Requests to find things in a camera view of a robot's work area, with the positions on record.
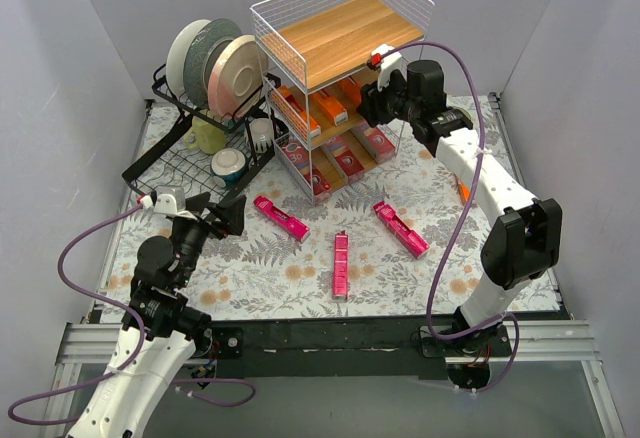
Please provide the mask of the orange toothpaste box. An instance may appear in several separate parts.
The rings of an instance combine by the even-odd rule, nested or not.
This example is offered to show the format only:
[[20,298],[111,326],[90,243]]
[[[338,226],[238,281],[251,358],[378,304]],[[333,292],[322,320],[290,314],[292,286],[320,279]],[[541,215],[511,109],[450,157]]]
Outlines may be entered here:
[[348,120],[348,112],[344,105],[326,90],[315,92],[311,98],[334,126],[339,126]]
[[462,204],[466,204],[470,197],[470,190],[460,180],[457,181],[458,193]]
[[342,92],[357,109],[362,103],[361,88],[362,84],[353,77],[346,77],[338,82]]
[[306,109],[299,103],[289,87],[278,87],[271,93],[271,97],[281,114],[305,141],[313,140],[321,134],[318,122],[313,116],[307,114]]

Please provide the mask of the red 3D toothpaste box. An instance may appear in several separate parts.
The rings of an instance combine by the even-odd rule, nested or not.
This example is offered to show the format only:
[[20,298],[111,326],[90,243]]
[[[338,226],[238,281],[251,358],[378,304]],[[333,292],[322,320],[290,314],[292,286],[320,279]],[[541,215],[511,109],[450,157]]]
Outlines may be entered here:
[[362,163],[341,135],[325,142],[321,149],[346,184],[353,184],[364,176]]
[[350,132],[377,164],[388,161],[396,154],[396,147],[387,135],[378,127],[370,127],[366,121],[361,121]]
[[331,196],[331,185],[301,143],[291,140],[281,144],[279,153],[284,166],[310,200],[320,203]]

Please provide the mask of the magenta toothpaste box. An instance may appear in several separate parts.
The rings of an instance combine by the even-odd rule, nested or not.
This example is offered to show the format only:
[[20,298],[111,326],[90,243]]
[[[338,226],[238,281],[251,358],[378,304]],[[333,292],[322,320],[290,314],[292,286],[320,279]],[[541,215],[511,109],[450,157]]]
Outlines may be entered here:
[[289,215],[277,208],[271,200],[259,195],[254,201],[256,209],[278,228],[289,236],[303,243],[309,236],[310,228],[293,215]]
[[389,204],[381,201],[373,206],[373,211],[398,242],[415,258],[419,259],[429,249],[427,242],[411,229]]
[[342,230],[335,235],[334,239],[332,296],[335,300],[343,302],[348,299],[348,248],[349,238]]

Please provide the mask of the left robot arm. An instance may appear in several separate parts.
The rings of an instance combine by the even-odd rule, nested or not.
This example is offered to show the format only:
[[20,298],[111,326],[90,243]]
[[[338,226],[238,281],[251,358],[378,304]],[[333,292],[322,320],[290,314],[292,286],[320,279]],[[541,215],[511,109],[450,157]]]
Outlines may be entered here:
[[208,239],[243,233],[245,206],[245,196],[214,204],[209,193],[187,198],[180,187],[159,187],[138,198],[137,210],[168,218],[171,233],[139,246],[130,298],[104,378],[69,436],[140,437],[187,361],[204,360],[192,378],[205,386],[219,360],[241,356],[243,331],[215,324],[190,307],[181,291]]

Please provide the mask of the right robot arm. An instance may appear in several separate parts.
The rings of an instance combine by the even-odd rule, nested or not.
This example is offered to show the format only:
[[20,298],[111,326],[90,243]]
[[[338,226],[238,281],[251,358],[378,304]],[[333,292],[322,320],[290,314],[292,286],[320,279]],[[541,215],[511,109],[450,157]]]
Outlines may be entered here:
[[450,328],[431,337],[475,355],[504,320],[507,308],[559,258],[562,209],[518,184],[484,145],[484,124],[448,105],[444,72],[433,60],[401,66],[392,56],[373,54],[375,82],[360,90],[359,113],[370,126],[407,122],[414,138],[470,191],[491,230],[480,252],[483,275],[459,306]]

